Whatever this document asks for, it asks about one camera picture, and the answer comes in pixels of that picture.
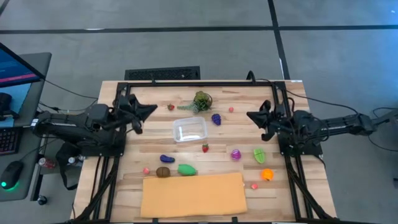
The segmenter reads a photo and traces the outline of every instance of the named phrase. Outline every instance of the wooden table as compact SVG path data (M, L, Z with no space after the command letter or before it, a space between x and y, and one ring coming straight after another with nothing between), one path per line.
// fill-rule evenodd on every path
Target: wooden table
M112 105L117 84L116 81L103 82L98 103ZM288 90L305 96L302 82L286 81L286 86ZM176 143L172 134L173 121L194 115L191 111L177 109L169 111L167 105L169 103L187 105L200 90L209 93L213 98L212 110L196 115L206 119L208 138L204 141ZM172 171L172 176L178 175L179 163L191 164L198 170L198 175L242 172L248 211L226 216L161 218L160 222L230 222L231 217L234 216L237 216L240 222L295 220L285 162L279 153L277 138L273 137L268 142L261 141L264 130L259 129L246 116L247 111L257 111L264 100L273 101L270 87L134 87L132 92L136 94L140 103L157 104L159 107L144 123L143 134L136 135L130 132L127 136L125 153L119 165L112 222L152 221L152 219L140 217L142 179L144 178L142 170L148 167L150 175L155 175L156 168L164 166L159 160L161 154L176 159L176 163L167 165ZM296 110L309 109L306 99L289 96L295 100ZM228 111L231 106L234 107L233 113ZM215 126L211 122L213 113L221 115L221 126ZM206 142L210 149L207 153L203 153L201 145ZM258 147L266 152L266 162L261 165L253 157L253 149ZM233 149L239 149L242 153L239 162L230 159L230 152ZM74 205L77 215L90 201L97 159L97 157L91 157L84 162ZM335 208L323 164L314 156L302 156L302 160L309 191L325 211L335 217ZM274 180L269 182L261 180L260 172L265 168L274 171ZM253 183L259 185L257 190L251 189ZM298 189L297 192L301 214L305 217L302 194ZM104 217L107 195L108 193L105 193L102 200L100 218Z

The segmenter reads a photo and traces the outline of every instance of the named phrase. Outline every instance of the keyboard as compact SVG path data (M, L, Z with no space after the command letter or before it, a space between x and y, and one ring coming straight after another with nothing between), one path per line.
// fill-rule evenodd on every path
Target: keyboard
M17 153L21 135L22 128L0 129L0 156Z
M200 80L200 68L175 67L175 68L150 68L126 70L125 80Z

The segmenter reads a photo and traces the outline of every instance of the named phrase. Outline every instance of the purple toy fruit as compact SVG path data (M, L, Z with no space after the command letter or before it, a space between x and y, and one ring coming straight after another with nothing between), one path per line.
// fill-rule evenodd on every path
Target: purple toy fruit
M234 149L234 150L231 152L231 158L232 158L233 160L239 160L241 157L242 157L242 155L241 155L241 152L240 152L239 150Z
M217 125L220 126L221 125L221 116L219 114L213 114L211 116L211 120Z

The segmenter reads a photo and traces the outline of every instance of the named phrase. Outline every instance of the clear plastic container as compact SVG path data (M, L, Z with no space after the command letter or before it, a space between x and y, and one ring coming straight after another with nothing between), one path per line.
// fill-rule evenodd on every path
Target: clear plastic container
M206 121L202 117L175 120L173 135L176 142L205 139L207 138Z

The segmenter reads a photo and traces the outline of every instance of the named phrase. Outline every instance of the computer mouse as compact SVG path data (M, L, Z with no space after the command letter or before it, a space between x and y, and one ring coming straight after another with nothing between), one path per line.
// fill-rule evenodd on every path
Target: computer mouse
M13 188L18 182L24 163L21 161L14 161L8 164L6 169L1 174L0 184L5 190Z

